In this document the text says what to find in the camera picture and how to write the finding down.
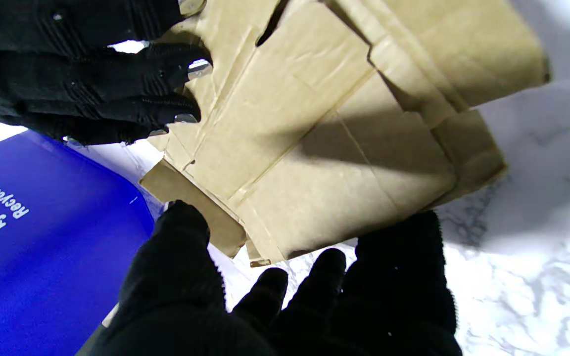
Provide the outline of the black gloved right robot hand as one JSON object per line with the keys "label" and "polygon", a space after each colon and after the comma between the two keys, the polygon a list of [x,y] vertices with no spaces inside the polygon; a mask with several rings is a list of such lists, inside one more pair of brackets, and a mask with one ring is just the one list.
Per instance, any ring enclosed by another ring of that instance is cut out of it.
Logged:
{"label": "black gloved right robot hand", "polygon": [[82,145],[197,123],[177,92],[212,72],[197,45],[156,44],[204,0],[0,0],[0,123]]}

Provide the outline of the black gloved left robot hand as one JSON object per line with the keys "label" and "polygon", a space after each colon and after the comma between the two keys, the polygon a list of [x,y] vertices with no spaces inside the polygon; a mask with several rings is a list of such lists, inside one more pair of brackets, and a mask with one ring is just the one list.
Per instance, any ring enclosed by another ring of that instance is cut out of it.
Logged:
{"label": "black gloved left robot hand", "polygon": [[232,311],[200,212],[176,200],[155,223],[93,356],[460,356],[434,211],[361,236],[356,261],[325,249],[286,307],[265,269]]}

